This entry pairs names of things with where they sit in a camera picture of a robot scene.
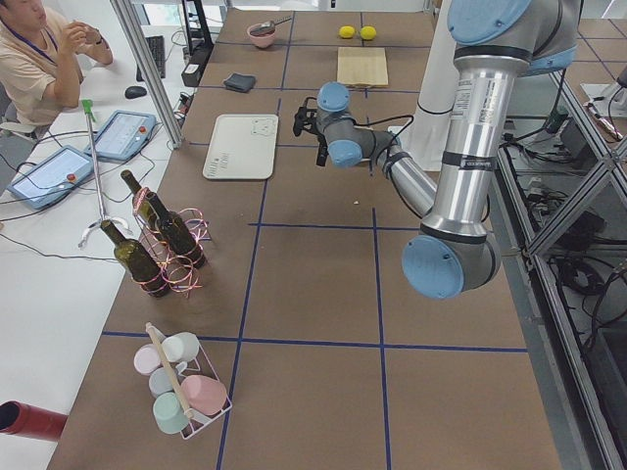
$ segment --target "lanyard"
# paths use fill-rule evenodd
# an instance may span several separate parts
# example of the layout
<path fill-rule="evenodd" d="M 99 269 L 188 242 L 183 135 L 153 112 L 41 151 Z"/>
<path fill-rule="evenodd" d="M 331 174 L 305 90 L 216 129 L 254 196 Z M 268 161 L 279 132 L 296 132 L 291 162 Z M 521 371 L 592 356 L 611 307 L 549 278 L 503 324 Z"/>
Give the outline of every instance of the lanyard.
<path fill-rule="evenodd" d="M 46 54 L 44 51 L 42 51 L 41 49 L 39 49 L 37 46 L 35 46 L 32 42 L 30 42 L 28 39 L 26 39 L 25 37 L 23 37 L 21 34 L 19 34 L 16 31 L 13 31 L 6 23 L 2 22 L 3 25 L 5 27 L 7 27 L 7 29 L 9 29 L 14 36 L 16 36 L 21 42 L 23 42 L 24 44 L 26 44 L 28 47 L 30 47 L 30 49 L 32 49 L 33 51 L 35 51 L 37 54 L 39 54 L 41 57 L 43 57 L 44 59 L 49 60 L 50 62 L 52 62 L 53 65 L 57 65 L 57 63 L 55 61 L 52 60 L 52 58 Z M 46 34 L 48 34 L 48 37 L 50 38 L 50 41 L 52 41 L 52 45 L 55 46 L 55 51 L 59 50 L 59 47 L 57 47 L 57 41 L 55 41 L 54 36 L 50 33 L 50 31 L 48 30 L 48 28 L 45 29 Z"/>

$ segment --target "mint green cup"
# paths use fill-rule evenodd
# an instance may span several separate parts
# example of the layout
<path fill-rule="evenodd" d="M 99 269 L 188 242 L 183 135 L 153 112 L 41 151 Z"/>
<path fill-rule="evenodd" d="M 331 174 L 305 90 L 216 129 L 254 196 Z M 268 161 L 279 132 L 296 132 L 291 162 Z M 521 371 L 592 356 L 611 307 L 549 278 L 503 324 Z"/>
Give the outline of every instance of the mint green cup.
<path fill-rule="evenodd" d="M 174 392 L 159 395 L 153 404 L 157 426 L 166 434 L 180 433 L 189 424 Z"/>

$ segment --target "green clip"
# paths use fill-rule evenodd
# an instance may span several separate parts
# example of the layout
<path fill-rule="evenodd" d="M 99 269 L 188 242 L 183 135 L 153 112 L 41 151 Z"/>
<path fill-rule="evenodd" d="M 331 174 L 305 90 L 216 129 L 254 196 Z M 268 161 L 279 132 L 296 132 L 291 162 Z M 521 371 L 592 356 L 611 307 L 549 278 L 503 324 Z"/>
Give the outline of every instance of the green clip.
<path fill-rule="evenodd" d="M 80 100 L 80 103 L 82 103 L 82 108 L 85 110 L 85 114 L 88 115 L 93 122 L 95 122 L 96 117 L 94 117 L 94 114 L 91 112 L 91 107 L 94 102 L 91 100 Z"/>

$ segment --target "wine bottle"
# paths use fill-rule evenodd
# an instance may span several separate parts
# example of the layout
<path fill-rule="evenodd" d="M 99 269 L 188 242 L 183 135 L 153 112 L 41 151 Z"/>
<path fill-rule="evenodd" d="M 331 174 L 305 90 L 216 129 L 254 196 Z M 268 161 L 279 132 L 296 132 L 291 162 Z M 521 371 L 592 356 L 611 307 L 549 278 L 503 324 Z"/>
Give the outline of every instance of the wine bottle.
<path fill-rule="evenodd" d="M 146 193 L 146 201 L 157 213 L 157 230 L 168 242 L 169 248 L 179 256 L 190 258 L 194 267 L 205 264 L 203 249 L 190 233 L 181 216 L 176 212 L 168 211 L 159 196 L 152 191 Z"/>
<path fill-rule="evenodd" d="M 110 220 L 100 222 L 100 228 L 116 245 L 114 256 L 130 273 L 133 281 L 153 297 L 162 297 L 169 292 L 169 284 L 162 276 L 161 268 L 141 243 L 124 237 Z"/>
<path fill-rule="evenodd" d="M 126 186 L 128 186 L 128 189 L 130 189 L 130 192 L 133 193 L 134 204 L 135 197 L 137 196 L 137 193 L 139 193 L 139 191 L 141 190 L 141 185 L 139 184 L 139 181 L 135 179 L 133 173 L 131 173 L 128 169 L 125 169 L 122 173 L 120 173 L 120 176 L 121 179 L 123 179 L 126 183 Z M 142 219 L 144 225 L 146 225 L 152 233 L 157 235 L 158 239 L 161 238 L 159 237 L 159 231 L 157 230 L 157 215 L 155 214 L 155 211 L 153 211 L 153 208 L 150 206 L 150 204 L 148 204 L 148 201 L 144 200 L 139 205 L 137 215 L 139 215 L 139 218 Z"/>

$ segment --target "keyboard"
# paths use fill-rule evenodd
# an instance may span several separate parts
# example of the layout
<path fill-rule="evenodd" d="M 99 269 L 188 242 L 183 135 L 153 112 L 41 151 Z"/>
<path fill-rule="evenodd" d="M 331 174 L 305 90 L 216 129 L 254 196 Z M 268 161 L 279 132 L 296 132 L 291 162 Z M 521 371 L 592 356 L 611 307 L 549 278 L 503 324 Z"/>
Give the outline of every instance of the keyboard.
<path fill-rule="evenodd" d="M 155 60 L 157 70 L 161 75 L 161 78 L 166 78 L 166 42 L 163 36 L 149 36 L 146 38 L 148 42 L 148 49 Z M 135 74 L 137 81 L 144 81 L 141 76 L 141 70 L 137 67 L 137 73 Z"/>

